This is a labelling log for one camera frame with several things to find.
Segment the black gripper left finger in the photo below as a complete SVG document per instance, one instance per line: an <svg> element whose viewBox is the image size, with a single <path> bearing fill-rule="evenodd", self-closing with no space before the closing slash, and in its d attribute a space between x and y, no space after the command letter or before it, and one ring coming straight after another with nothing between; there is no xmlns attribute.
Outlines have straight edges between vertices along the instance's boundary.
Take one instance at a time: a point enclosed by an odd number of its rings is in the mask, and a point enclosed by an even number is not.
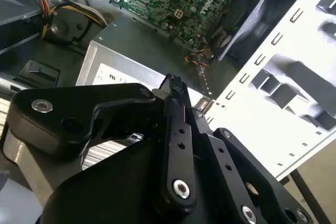
<svg viewBox="0 0 336 224"><path fill-rule="evenodd" d="M161 144L166 175L179 174L186 128L181 78L157 90L139 83L27 89L14 95L5 156L48 200L66 180L143 141Z"/></svg>

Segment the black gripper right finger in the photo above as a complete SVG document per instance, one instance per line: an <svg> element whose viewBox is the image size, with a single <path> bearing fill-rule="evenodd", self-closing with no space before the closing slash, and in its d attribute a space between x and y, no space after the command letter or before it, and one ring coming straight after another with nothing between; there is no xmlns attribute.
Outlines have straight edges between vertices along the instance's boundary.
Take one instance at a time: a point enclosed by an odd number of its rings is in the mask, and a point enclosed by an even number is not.
<svg viewBox="0 0 336 224"><path fill-rule="evenodd" d="M312 223L309 213L226 128L211 130L183 90L184 223Z"/></svg>

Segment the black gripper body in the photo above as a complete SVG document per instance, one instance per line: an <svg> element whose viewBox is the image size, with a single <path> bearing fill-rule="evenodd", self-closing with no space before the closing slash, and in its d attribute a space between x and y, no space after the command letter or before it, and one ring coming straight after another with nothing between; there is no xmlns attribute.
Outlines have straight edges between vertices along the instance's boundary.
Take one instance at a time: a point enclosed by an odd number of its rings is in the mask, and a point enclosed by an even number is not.
<svg viewBox="0 0 336 224"><path fill-rule="evenodd" d="M216 157L222 141L193 137L190 165L166 175L161 144L136 143L63 182L41 223L235 223L236 205Z"/></svg>

